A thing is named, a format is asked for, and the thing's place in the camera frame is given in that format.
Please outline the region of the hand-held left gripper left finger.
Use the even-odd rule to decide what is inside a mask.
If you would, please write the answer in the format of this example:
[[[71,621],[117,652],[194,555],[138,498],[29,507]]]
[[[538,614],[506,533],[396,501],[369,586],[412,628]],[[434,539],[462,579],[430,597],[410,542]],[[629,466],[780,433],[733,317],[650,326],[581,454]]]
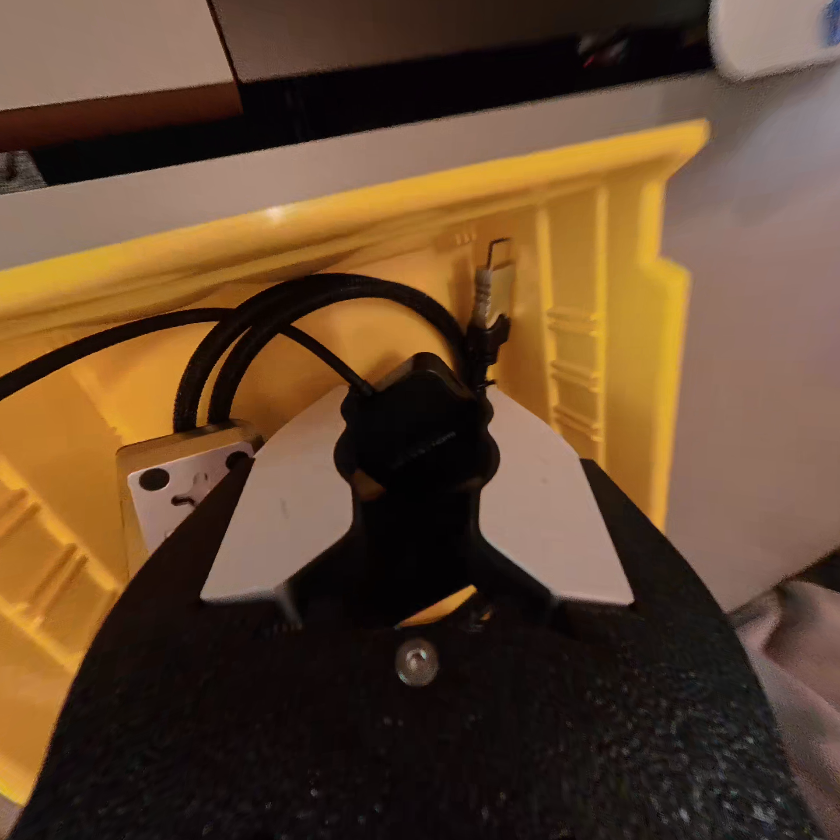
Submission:
[[[204,603],[281,600],[297,572],[350,532],[352,492],[334,463],[349,390],[334,387],[259,450],[201,590]]]

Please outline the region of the grey cloth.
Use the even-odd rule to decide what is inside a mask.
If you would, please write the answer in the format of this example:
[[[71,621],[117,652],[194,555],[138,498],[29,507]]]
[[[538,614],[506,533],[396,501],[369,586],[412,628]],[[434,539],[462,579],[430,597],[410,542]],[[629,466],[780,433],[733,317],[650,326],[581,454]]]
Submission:
[[[839,594],[789,580],[730,614],[785,756],[825,838],[839,838]]]

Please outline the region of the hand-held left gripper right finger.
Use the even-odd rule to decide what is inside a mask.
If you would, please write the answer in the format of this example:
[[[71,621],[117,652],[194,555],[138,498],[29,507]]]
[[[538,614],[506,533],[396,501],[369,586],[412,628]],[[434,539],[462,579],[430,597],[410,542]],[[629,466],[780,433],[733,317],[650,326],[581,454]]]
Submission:
[[[480,494],[488,543],[565,601],[630,606],[634,594],[576,451],[496,387],[488,432],[499,466]]]

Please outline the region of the white and brown board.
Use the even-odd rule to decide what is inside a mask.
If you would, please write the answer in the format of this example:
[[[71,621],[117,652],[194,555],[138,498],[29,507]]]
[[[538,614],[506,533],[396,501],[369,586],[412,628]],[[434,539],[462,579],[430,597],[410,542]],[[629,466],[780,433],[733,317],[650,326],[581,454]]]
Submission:
[[[2,1],[1,151],[232,118],[205,1]]]

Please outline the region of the yellow plastic bin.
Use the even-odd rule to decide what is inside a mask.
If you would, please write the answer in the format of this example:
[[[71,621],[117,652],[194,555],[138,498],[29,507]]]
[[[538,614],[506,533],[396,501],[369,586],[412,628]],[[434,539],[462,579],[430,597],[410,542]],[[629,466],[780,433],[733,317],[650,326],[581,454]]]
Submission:
[[[665,529],[690,299],[661,255],[666,186],[706,120],[272,207],[2,271],[2,374],[73,340],[280,281],[358,272],[459,323],[492,240],[516,266],[501,391]],[[2,401],[2,796],[24,804],[92,636],[140,562],[116,454],[167,435],[191,324],[80,360]]]

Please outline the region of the white rounded plastic object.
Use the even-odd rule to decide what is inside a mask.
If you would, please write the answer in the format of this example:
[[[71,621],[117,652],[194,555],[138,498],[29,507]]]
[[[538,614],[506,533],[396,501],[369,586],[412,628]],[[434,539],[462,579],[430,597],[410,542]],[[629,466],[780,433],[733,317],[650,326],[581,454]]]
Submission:
[[[708,31],[713,64],[731,81],[839,60],[838,1],[711,1]]]

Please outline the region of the white power adapter block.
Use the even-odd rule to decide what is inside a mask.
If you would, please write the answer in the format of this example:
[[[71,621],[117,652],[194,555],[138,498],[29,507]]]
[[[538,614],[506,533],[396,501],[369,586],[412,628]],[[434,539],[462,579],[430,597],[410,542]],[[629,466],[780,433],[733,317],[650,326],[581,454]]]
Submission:
[[[129,575],[264,443],[250,423],[228,421],[121,447],[116,466]]]

